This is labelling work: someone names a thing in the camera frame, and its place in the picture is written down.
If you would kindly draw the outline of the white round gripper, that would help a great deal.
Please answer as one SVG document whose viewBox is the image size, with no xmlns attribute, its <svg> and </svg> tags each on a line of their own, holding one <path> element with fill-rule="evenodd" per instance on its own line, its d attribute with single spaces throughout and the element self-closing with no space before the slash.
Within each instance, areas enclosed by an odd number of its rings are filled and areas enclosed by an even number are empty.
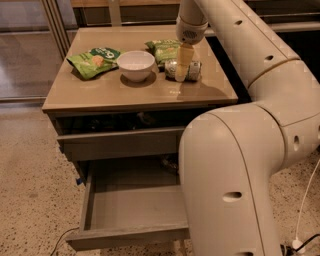
<svg viewBox="0 0 320 256">
<path fill-rule="evenodd" d="M 191 24 L 184 21 L 180 16 L 176 19 L 176 36 L 183 43 L 177 51 L 177 66 L 175 71 L 175 80 L 183 82 L 188 72 L 190 63 L 194 55 L 192 45 L 198 44 L 204 37 L 208 27 L 208 22 L 200 24 Z"/>
</svg>

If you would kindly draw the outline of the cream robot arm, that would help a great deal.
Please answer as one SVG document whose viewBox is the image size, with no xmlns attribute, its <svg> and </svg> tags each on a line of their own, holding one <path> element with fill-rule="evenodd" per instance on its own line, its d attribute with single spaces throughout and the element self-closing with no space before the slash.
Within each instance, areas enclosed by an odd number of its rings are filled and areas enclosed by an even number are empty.
<svg viewBox="0 0 320 256">
<path fill-rule="evenodd" d="M 181 0 L 176 33 L 212 28 L 251 100 L 185 129 L 179 172 L 195 256 L 282 256 L 269 178 L 320 143 L 320 85 L 244 0 Z"/>
</svg>

